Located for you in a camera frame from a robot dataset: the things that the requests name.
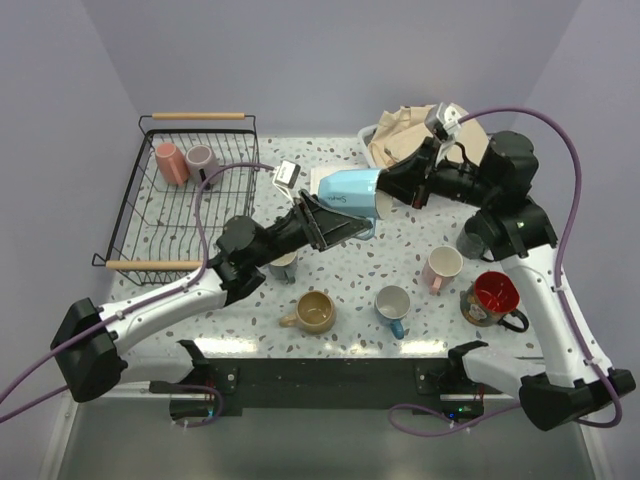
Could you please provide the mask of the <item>light blue faceted mug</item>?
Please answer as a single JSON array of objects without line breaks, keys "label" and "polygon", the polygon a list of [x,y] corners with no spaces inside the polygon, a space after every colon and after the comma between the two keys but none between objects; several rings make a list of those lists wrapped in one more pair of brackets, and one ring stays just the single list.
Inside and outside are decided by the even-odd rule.
[{"label": "light blue faceted mug", "polygon": [[319,182],[317,196],[323,205],[372,223],[370,230],[356,236],[359,240],[373,238],[376,221],[386,219],[393,208],[393,198],[378,188],[381,173],[380,168],[340,170]]}]

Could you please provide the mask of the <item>dark green glossy mug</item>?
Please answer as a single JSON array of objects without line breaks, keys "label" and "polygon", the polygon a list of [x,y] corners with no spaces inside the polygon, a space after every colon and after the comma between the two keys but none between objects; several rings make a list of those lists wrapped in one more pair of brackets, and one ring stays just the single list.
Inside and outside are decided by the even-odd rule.
[{"label": "dark green glossy mug", "polygon": [[459,253],[468,260],[481,260],[493,262],[489,257],[489,248],[477,232],[476,221],[469,218],[462,227],[455,242],[455,247]]}]

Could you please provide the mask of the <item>purple mug black handle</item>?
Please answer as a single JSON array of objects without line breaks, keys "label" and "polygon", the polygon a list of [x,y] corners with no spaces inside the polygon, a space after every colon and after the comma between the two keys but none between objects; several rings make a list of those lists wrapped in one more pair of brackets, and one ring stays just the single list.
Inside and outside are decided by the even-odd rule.
[{"label": "purple mug black handle", "polygon": [[198,186],[220,170],[214,150],[203,144],[190,147],[185,154],[185,162],[191,179]]}]

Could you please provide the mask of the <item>salmon pink mug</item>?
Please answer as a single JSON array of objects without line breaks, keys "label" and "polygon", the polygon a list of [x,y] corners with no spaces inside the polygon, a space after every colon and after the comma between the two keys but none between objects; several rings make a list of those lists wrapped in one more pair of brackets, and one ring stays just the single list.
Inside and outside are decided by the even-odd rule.
[{"label": "salmon pink mug", "polygon": [[182,186],[190,176],[184,154],[174,144],[164,142],[155,147],[157,168],[168,185]]}]

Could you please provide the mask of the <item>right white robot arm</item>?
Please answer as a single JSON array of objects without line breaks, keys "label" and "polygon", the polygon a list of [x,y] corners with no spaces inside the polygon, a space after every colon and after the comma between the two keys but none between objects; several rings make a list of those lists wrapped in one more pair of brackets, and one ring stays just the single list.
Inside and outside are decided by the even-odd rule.
[{"label": "right white robot arm", "polygon": [[448,386],[466,393],[482,383],[511,395],[543,431],[583,423],[632,392],[632,373],[615,368],[591,334],[561,266],[562,244],[529,195],[539,166],[531,141],[498,132],[478,165],[437,160],[436,151],[434,139],[425,139],[409,158],[382,171],[379,188],[416,209],[432,195],[476,207],[464,230],[480,237],[514,283],[544,358],[536,365],[469,342],[448,352]]}]

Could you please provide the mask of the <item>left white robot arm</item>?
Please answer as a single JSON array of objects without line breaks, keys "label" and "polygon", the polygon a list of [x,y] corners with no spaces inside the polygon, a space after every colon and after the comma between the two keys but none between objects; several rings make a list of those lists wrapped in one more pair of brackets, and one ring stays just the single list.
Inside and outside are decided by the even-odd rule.
[{"label": "left white robot arm", "polygon": [[68,309],[50,345],[73,399],[99,398],[133,371],[126,353],[157,332],[251,295],[265,280],[261,267],[306,245],[318,251],[371,230],[373,216],[334,209],[301,191],[289,212],[263,227],[235,216],[217,239],[217,254],[189,275],[130,300]]}]

